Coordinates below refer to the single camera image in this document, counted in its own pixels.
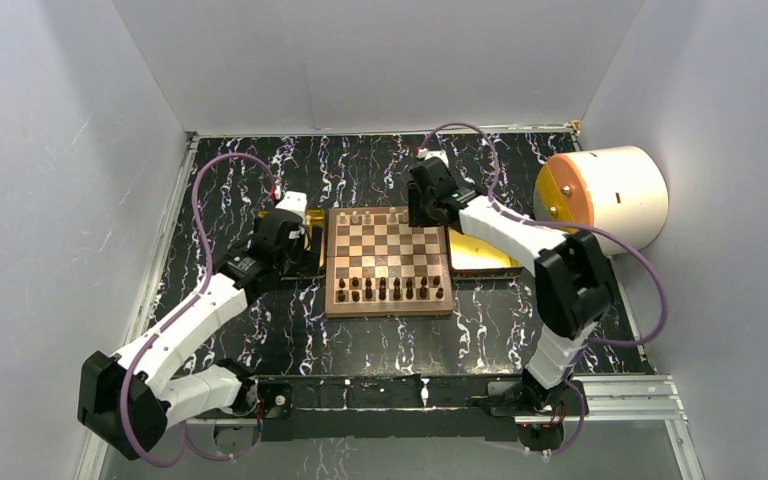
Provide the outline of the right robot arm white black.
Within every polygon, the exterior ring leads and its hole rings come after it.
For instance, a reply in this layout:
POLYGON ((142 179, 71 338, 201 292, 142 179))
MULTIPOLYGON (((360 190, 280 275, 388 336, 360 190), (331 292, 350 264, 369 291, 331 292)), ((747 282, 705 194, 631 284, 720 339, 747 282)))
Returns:
POLYGON ((585 231, 515 220, 513 211, 493 207, 483 190, 457 179, 442 151, 419 150, 410 175, 411 225, 444 226, 479 239, 533 276, 543 326, 523 371, 523 399, 531 411, 550 413, 563 399, 560 384, 578 352, 614 302, 598 240, 585 231))

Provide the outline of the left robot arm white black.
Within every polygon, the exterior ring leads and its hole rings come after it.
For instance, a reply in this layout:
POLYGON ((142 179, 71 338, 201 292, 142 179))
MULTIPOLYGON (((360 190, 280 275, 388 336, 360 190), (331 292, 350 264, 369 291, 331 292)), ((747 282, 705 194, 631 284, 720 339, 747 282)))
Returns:
POLYGON ((255 376, 232 359, 197 374, 175 372, 219 328, 280 281, 318 260, 306 245, 307 197, 289 191, 254 224, 247 245, 217 261, 206 290, 195 290, 160 322, 112 355, 94 352, 80 374, 78 421, 125 458, 150 451, 168 428, 214 409, 261 413, 255 376))

